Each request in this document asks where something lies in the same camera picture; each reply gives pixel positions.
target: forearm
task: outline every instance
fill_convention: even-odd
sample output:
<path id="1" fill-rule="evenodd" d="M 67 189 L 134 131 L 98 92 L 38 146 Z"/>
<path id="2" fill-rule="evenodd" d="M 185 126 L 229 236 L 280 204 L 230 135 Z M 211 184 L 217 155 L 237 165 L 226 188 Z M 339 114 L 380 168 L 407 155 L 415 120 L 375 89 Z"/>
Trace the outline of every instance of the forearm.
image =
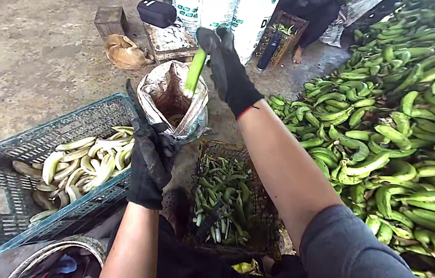
<path id="1" fill-rule="evenodd" d="M 100 277 L 156 277 L 158 228 L 158 211 L 128 202 Z"/>
<path id="2" fill-rule="evenodd" d="M 324 208 L 342 204 L 320 169 L 260 100 L 238 120 L 248 152 L 279 211 L 295 248 L 310 221 Z"/>

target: hand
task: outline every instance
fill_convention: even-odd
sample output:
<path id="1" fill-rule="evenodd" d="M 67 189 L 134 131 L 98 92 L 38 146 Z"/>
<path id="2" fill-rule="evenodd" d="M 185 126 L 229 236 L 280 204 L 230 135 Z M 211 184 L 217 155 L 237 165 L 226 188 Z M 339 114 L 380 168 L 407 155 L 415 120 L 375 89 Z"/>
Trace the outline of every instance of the hand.
<path id="1" fill-rule="evenodd" d="M 228 104 L 238 119 L 264 96 L 255 89 L 240 63 L 233 44 L 233 34 L 226 28 L 217 28 L 216 33 L 219 37 L 210 29 L 198 28 L 197 42 L 211 55 L 212 79 L 220 99 Z"/>
<path id="2" fill-rule="evenodd" d="M 148 209 L 161 210 L 163 187 L 171 180 L 171 169 L 180 145 L 159 134 L 168 128 L 166 123 L 150 126 L 135 119 L 132 125 L 135 145 L 127 200 Z"/>

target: blue plastic crate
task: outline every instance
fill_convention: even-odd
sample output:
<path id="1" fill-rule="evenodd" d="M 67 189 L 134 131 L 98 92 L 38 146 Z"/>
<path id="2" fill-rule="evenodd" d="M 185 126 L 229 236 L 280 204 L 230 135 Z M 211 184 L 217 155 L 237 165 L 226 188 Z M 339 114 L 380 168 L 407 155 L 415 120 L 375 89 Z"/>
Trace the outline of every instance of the blue plastic crate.
<path id="1" fill-rule="evenodd" d="M 137 117 L 130 98 L 122 93 L 39 125 L 0 142 L 0 253 L 25 244 L 85 233 L 126 204 L 127 170 L 55 214 L 28 228 L 41 212 L 32 199 L 32 180 L 18 174 L 13 160 L 42 163 L 60 143 L 87 136 L 115 134 L 112 126 L 131 126 Z"/>

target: gray sleeve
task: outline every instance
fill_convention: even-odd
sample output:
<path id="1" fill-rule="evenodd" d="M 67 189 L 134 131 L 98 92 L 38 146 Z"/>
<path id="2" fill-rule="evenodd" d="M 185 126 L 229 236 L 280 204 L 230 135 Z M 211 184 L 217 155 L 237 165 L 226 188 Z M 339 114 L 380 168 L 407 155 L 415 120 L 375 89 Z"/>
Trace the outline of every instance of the gray sleeve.
<path id="1" fill-rule="evenodd" d="M 300 256 L 309 278 L 415 278 L 403 259 L 343 205 L 328 207 L 312 220 Z"/>

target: thermos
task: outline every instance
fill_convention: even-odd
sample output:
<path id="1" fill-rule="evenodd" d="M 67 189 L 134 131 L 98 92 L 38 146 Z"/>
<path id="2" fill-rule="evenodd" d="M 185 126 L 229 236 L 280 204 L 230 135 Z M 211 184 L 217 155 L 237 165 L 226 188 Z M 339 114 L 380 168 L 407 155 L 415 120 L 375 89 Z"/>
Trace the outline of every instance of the thermos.
<path id="1" fill-rule="evenodd" d="M 264 71 L 267 65 L 269 65 L 269 62 L 276 52 L 276 49 L 278 49 L 279 43 L 281 42 L 281 39 L 283 38 L 283 35 L 279 31 L 274 31 L 272 33 L 271 38 L 269 39 L 269 42 L 267 43 L 267 46 L 264 49 L 264 53 L 260 57 L 257 63 L 257 69 L 258 71 Z"/>

